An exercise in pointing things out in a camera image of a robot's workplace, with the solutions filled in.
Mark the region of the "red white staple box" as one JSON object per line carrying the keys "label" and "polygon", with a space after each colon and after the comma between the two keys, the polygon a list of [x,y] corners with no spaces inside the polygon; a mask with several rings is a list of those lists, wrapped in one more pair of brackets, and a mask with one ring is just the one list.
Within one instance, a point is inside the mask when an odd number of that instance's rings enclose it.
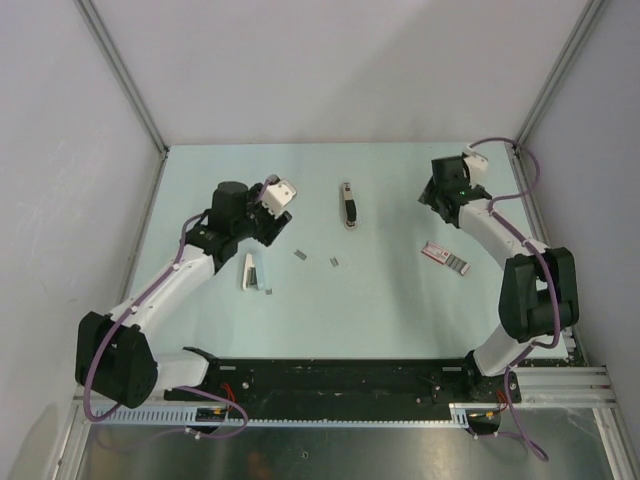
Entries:
{"label": "red white staple box", "polygon": [[425,244],[421,253],[436,263],[446,266],[460,276],[465,276],[470,267],[468,262],[431,241]]}

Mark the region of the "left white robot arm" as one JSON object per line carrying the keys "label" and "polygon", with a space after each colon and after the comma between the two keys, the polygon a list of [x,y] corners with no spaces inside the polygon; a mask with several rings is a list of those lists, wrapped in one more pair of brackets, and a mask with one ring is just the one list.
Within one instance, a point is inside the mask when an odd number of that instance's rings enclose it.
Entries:
{"label": "left white robot arm", "polygon": [[188,218],[169,263],[141,291],[106,314],[94,311],[80,321],[75,378],[83,386],[83,405],[92,420],[90,398],[97,393],[116,407],[134,409],[153,393],[187,387],[197,398],[214,397],[221,376],[194,347],[160,353],[154,338],[192,292],[212,279],[251,239],[269,247],[291,221],[287,208],[296,188],[276,175],[247,186],[218,184],[209,208]]}

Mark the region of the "black silver stapler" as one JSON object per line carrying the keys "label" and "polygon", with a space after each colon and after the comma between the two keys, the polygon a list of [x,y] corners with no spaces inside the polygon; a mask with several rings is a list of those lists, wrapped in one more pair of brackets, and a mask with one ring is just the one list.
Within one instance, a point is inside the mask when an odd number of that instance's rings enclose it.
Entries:
{"label": "black silver stapler", "polygon": [[358,225],[357,206],[353,189],[349,182],[341,185],[342,220],[347,230],[355,230]]}

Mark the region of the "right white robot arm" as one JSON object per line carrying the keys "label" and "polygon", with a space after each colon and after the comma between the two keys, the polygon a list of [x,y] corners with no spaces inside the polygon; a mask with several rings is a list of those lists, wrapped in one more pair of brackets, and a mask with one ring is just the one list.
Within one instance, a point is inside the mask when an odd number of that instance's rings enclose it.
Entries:
{"label": "right white robot arm", "polygon": [[497,208],[480,181],[488,160],[477,153],[432,161],[432,176],[419,197],[441,219],[463,231],[495,260],[503,277],[499,324],[470,351],[460,387],[473,401],[509,388],[509,373],[535,349],[551,350],[579,319],[576,266],[565,247],[551,248],[525,236]]}

